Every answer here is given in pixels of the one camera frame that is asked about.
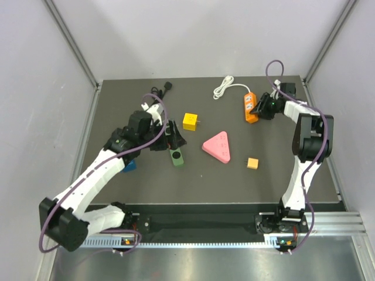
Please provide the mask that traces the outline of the orange yellow cube socket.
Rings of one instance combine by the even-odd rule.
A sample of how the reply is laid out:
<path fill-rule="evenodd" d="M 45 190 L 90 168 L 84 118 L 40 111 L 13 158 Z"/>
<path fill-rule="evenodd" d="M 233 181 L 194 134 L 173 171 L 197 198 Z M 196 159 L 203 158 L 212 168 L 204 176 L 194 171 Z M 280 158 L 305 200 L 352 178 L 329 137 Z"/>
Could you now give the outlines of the orange yellow cube socket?
<path fill-rule="evenodd" d="M 244 96 L 244 113 L 245 120 L 249 124 L 253 124 L 258 121 L 257 114 L 252 114 L 251 111 L 257 105 L 257 97 L 253 92 L 249 92 Z"/>

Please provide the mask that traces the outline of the green power strip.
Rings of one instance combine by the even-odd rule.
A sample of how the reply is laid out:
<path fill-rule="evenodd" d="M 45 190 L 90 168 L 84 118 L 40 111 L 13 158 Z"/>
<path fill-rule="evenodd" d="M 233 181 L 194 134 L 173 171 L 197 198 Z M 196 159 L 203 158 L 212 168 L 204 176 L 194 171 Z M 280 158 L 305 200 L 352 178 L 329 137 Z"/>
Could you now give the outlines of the green power strip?
<path fill-rule="evenodd" d="M 172 120 L 169 119 L 168 123 L 166 125 L 166 129 L 165 129 L 165 136 L 166 136 L 167 144 L 168 144 L 168 147 L 169 147 L 169 152 L 171 154 L 171 159 L 172 159 L 173 165 L 175 167 L 181 167 L 184 164 L 182 152 L 181 152 L 181 149 L 180 149 L 181 146 L 172 146 L 173 139 L 172 139 L 172 135 L 171 135 L 171 126 L 172 126 L 171 123 L 172 123 Z"/>

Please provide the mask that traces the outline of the yellow cube plug adapter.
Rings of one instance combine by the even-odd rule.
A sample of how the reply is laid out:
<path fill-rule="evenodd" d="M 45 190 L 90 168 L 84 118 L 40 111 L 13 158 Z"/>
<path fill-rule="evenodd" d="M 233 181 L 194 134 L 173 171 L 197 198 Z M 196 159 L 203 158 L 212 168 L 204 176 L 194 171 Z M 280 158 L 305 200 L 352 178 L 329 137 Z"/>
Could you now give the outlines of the yellow cube plug adapter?
<path fill-rule="evenodd" d="M 184 130 L 196 131 L 199 123 L 198 114 L 186 112 L 183 117 L 182 126 Z"/>

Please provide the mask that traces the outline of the pink triangular socket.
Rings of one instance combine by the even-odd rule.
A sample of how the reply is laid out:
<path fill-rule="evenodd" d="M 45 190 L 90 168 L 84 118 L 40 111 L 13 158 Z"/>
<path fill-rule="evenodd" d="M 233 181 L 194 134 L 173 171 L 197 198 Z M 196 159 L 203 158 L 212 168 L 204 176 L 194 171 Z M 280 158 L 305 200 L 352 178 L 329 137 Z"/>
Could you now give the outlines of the pink triangular socket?
<path fill-rule="evenodd" d="M 224 164 L 228 164 L 231 159 L 229 139 L 226 131 L 221 131 L 205 141 L 202 144 L 202 149 Z"/>

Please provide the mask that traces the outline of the blue cube plug adapter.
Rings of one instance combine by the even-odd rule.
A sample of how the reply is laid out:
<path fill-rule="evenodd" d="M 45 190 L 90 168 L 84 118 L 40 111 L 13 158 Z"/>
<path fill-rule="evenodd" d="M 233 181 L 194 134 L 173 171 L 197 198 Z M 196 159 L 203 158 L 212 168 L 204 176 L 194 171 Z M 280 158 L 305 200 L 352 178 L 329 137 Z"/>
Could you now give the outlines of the blue cube plug adapter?
<path fill-rule="evenodd" d="M 135 160 L 131 160 L 122 170 L 123 173 L 131 172 L 137 168 Z"/>

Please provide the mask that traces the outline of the yellow plug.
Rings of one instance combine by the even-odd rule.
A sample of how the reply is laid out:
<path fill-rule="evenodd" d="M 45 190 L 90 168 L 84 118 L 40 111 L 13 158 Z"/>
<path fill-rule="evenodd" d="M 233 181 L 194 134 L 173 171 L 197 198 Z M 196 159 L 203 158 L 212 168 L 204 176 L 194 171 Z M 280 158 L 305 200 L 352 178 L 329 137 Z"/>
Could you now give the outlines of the yellow plug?
<path fill-rule="evenodd" d="M 258 169 L 258 165 L 259 165 L 259 160 L 256 159 L 256 158 L 251 158 L 249 157 L 247 160 L 246 160 L 246 167 L 248 169 L 254 169 L 254 170 L 257 170 Z"/>

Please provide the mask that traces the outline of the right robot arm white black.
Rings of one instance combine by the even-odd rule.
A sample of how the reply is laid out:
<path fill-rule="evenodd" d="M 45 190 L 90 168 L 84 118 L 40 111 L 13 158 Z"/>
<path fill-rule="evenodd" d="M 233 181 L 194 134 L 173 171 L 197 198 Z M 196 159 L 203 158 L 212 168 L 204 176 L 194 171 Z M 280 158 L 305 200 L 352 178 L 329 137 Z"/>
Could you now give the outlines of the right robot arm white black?
<path fill-rule="evenodd" d="M 275 80 L 272 87 L 273 92 L 264 93 L 250 113 L 265 120 L 283 114 L 295 123 L 292 140 L 295 162 L 275 214 L 255 216 L 257 232 L 262 234 L 290 232 L 302 227 L 312 179 L 333 147 L 333 116 L 320 114 L 306 102 L 297 100 L 294 83 Z"/>

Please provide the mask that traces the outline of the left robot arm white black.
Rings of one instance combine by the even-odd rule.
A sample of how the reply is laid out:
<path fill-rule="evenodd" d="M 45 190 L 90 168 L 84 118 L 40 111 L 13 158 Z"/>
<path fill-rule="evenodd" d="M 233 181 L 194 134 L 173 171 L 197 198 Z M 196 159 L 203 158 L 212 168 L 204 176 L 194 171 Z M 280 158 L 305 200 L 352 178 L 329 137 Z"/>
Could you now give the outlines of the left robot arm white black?
<path fill-rule="evenodd" d="M 94 211 L 87 209 L 96 195 L 138 157 L 141 150 L 173 152 L 186 144 L 160 99 L 152 105 L 143 103 L 141 107 L 130 115 L 127 126 L 111 134 L 92 164 L 67 189 L 53 199 L 46 197 L 40 202 L 41 252 L 49 252 L 43 247 L 44 237 L 69 252 L 99 233 L 132 234 L 130 244 L 133 246 L 141 241 L 141 234 L 135 229 L 134 213 L 124 203 L 113 202 Z"/>

